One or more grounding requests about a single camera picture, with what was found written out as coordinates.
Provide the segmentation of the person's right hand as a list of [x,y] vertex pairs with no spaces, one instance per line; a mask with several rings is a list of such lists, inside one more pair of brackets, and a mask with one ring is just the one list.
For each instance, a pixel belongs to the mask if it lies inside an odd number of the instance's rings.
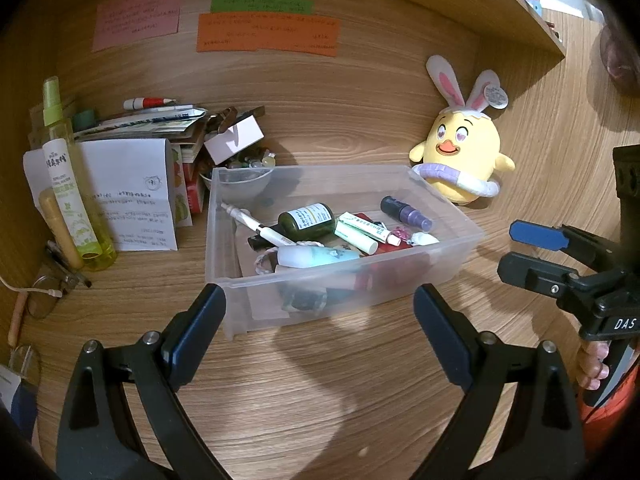
[[604,360],[608,357],[610,344],[607,341],[582,341],[577,352],[576,380],[580,388],[598,390],[610,369]]

